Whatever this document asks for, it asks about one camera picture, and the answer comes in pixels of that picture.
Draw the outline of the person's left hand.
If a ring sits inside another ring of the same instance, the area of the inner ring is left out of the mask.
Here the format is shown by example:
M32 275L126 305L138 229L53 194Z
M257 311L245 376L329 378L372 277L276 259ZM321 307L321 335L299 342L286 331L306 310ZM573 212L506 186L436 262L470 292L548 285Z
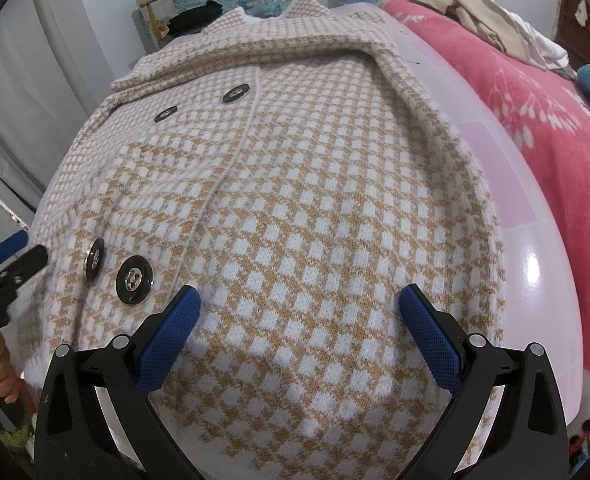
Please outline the person's left hand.
M16 370L10 362L10 352L0 333L0 399L12 404L19 398L19 382Z

